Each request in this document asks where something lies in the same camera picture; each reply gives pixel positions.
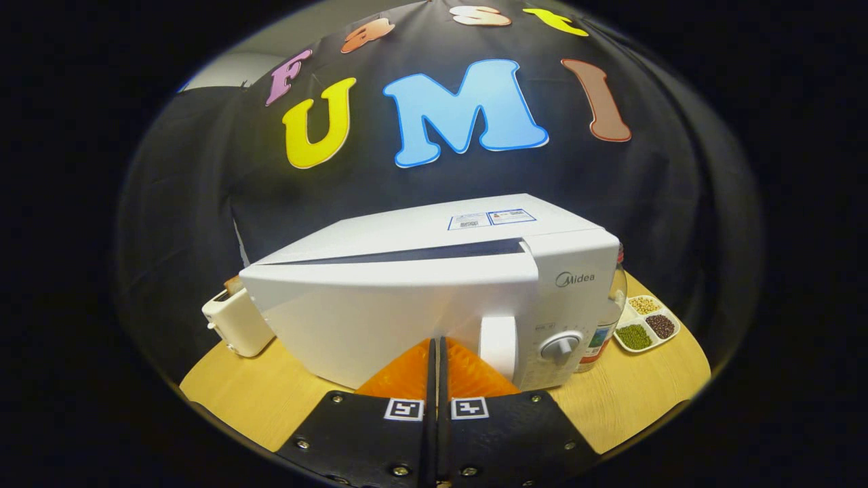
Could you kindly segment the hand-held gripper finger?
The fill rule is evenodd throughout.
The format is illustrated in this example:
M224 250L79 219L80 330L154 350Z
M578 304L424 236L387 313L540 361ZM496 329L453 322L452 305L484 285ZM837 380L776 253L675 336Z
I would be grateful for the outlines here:
M328 486L434 487L437 342L423 340L395 359L413 359L421 393L328 391L276 454Z
M546 391L453 396L448 340L437 341L437 479L452 487L559 487L601 455Z

